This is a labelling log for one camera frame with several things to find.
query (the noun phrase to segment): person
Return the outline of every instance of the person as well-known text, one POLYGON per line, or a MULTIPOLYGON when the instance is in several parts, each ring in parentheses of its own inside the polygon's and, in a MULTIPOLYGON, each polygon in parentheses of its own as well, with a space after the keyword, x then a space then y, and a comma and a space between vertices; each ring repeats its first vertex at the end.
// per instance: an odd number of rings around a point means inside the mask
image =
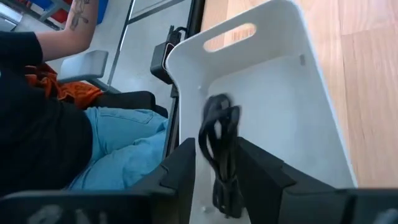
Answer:
POLYGON ((166 118, 148 110, 79 110, 46 98, 24 77, 27 65, 90 46, 98 1, 74 0, 61 31, 0 32, 0 195, 125 189, 161 162, 166 118))

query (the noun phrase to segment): black shirt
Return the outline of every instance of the black shirt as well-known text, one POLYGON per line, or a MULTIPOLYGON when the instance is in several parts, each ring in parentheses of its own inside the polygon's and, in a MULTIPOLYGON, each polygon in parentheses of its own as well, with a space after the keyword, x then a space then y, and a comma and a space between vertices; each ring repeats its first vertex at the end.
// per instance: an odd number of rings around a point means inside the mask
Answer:
POLYGON ((61 189, 91 157, 84 112, 28 85, 24 67, 42 59, 34 33, 0 32, 0 196, 61 189))

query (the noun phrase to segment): gray armrest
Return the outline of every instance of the gray armrest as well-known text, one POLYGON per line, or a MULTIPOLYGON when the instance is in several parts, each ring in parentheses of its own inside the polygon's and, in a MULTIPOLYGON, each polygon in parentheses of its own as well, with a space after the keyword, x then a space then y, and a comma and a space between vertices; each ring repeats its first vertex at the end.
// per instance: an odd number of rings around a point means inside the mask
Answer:
POLYGON ((94 50, 65 59, 57 81, 68 83, 103 77, 108 54, 104 50, 94 50))

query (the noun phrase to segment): white plastic bin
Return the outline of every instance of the white plastic bin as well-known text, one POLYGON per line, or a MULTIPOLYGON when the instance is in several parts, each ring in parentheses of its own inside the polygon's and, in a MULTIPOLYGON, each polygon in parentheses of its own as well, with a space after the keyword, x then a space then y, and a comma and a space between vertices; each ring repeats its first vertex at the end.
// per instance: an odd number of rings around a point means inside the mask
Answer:
MULTIPOLYGON (((240 136, 336 188, 356 186, 322 71, 295 3, 269 1, 204 31, 177 45, 166 66, 180 92, 180 142, 197 139, 207 98, 228 93, 242 107, 240 136), (207 40, 247 23, 256 26, 253 36, 216 52, 204 49, 207 40)), ((213 181, 197 144, 191 223, 247 223, 247 217, 225 220, 211 209, 213 181)))

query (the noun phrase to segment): tattoo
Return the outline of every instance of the tattoo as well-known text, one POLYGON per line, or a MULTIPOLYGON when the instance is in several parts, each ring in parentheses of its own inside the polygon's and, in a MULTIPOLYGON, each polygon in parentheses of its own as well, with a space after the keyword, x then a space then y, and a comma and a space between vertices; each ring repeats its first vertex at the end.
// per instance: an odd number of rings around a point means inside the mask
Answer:
POLYGON ((78 27, 80 19, 84 23, 88 23, 88 19, 83 17, 83 13, 85 11, 85 6, 90 3, 90 0, 75 0, 75 2, 75 8, 72 9, 74 15, 72 17, 72 22, 70 23, 71 30, 75 30, 76 27, 78 27))

